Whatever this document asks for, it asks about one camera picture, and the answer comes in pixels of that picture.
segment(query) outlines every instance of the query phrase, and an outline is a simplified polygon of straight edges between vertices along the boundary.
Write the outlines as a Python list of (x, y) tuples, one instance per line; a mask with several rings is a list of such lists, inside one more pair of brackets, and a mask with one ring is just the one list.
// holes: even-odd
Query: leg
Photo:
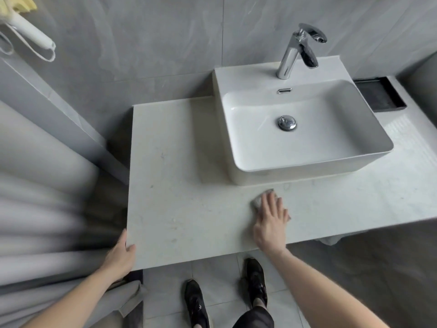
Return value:
[(252, 309), (243, 314), (233, 328), (274, 328), (273, 318), (267, 311), (264, 271), (256, 259), (246, 260), (246, 276)]
[(211, 328), (203, 301), (202, 291), (198, 283), (193, 279), (187, 281), (184, 298), (187, 304), (191, 326), (193, 328)]

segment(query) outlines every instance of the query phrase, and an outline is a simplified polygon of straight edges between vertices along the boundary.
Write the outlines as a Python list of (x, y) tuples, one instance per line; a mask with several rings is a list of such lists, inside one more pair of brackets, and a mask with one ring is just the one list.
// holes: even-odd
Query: sink basin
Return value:
[[(341, 60), (324, 59), (311, 70), (297, 62), (288, 80), (274, 76), (276, 63), (215, 70), (229, 176), (237, 185), (352, 172), (393, 149)], [(326, 73), (324, 63), (336, 70)], [(294, 118), (292, 131), (278, 126), (282, 115)]]

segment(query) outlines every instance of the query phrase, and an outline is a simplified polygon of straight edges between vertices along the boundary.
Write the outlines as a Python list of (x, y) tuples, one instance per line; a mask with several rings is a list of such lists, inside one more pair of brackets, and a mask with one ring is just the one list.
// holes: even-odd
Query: person's right shoe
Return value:
[(254, 258), (246, 259), (246, 278), (250, 304), (254, 305), (255, 298), (259, 298), (267, 306), (267, 290), (264, 280), (264, 270)]
[(193, 279), (187, 281), (185, 285), (184, 298), (190, 315), (191, 326), (200, 325), (202, 328), (210, 328), (202, 291), (199, 284)]

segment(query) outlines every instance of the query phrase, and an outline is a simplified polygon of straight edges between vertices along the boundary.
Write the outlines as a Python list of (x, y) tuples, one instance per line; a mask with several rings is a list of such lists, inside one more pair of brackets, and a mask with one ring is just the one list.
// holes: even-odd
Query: person's left arm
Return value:
[(135, 245), (126, 248), (126, 229), (101, 268), (22, 328), (82, 328), (110, 285), (123, 278), (135, 262)]

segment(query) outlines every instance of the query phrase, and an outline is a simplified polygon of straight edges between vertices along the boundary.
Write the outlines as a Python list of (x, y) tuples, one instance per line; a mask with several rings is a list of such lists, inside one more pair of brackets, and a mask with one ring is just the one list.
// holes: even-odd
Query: countertop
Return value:
[(226, 174), (213, 97), (134, 106), (128, 243), (136, 269), (254, 249), (249, 202), (273, 187), (292, 220), (287, 243), (437, 216), (437, 129), (395, 78), (408, 105), (376, 113), (394, 142), (359, 171), (238, 187)]

